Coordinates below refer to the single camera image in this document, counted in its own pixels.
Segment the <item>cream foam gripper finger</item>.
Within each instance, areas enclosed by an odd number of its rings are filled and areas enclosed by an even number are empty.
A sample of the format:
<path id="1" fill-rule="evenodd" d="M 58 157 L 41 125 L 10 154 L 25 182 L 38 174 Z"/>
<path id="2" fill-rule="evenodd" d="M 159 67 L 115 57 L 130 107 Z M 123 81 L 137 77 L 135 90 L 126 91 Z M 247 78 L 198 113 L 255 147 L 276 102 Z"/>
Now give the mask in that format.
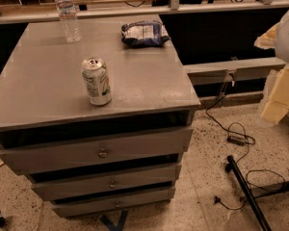
<path id="1" fill-rule="evenodd" d="M 278 124 L 289 112 L 289 64 L 276 74 L 260 117 L 272 124 Z"/>
<path id="2" fill-rule="evenodd" d="M 266 33 L 254 42 L 254 46 L 260 49 L 274 49 L 276 47 L 276 29 L 278 23 L 272 26 Z"/>

